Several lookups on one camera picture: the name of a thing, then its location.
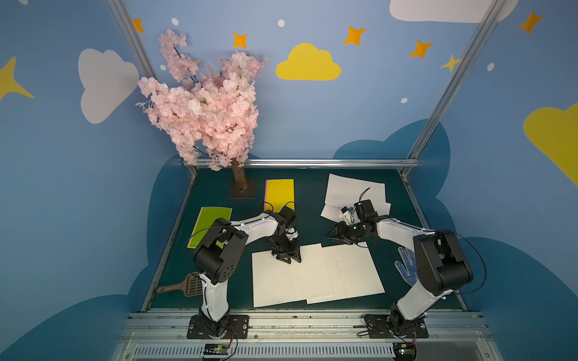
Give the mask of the yellow cover notebook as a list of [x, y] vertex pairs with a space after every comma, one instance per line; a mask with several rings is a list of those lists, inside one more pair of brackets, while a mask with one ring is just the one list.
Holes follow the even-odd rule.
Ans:
[[267, 180], [263, 210], [279, 213], [284, 206], [295, 210], [294, 180], [273, 179]]

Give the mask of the green cover notebook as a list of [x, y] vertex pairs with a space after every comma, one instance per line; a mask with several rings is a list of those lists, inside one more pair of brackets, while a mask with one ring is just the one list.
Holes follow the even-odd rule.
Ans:
[[188, 241], [188, 249], [195, 249], [208, 232], [209, 228], [218, 218], [230, 220], [233, 209], [224, 207], [201, 207], [197, 221], [194, 225], [191, 237]]

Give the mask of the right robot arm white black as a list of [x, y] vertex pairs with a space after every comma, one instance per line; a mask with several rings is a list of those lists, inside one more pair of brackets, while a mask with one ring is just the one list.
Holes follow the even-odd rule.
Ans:
[[415, 255], [417, 281], [390, 308], [388, 327], [393, 332], [418, 326], [439, 299], [474, 280], [474, 271], [449, 230], [418, 228], [383, 216], [352, 225], [342, 221], [327, 234], [345, 245], [356, 245], [369, 236], [407, 246]]

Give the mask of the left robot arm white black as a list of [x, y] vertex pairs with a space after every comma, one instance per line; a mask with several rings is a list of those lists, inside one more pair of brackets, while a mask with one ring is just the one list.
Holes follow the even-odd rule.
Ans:
[[213, 222], [193, 255], [203, 287], [203, 304], [199, 314], [191, 318], [188, 338], [223, 338], [231, 330], [228, 280], [236, 271], [246, 245], [266, 239], [275, 260], [287, 264], [302, 262], [296, 219], [297, 213], [284, 206], [278, 213], [267, 210], [243, 221], [218, 218]]

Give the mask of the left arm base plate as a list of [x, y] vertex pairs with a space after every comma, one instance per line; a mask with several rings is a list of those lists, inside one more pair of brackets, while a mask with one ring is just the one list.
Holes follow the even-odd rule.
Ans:
[[210, 320], [203, 313], [194, 315], [189, 322], [187, 339], [247, 339], [248, 315], [229, 315], [219, 321]]

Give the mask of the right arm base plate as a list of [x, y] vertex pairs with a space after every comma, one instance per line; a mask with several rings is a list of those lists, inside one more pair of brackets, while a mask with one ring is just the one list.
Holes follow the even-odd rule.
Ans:
[[363, 321], [370, 338], [426, 339], [429, 333], [424, 317], [405, 320], [399, 314], [365, 314]]

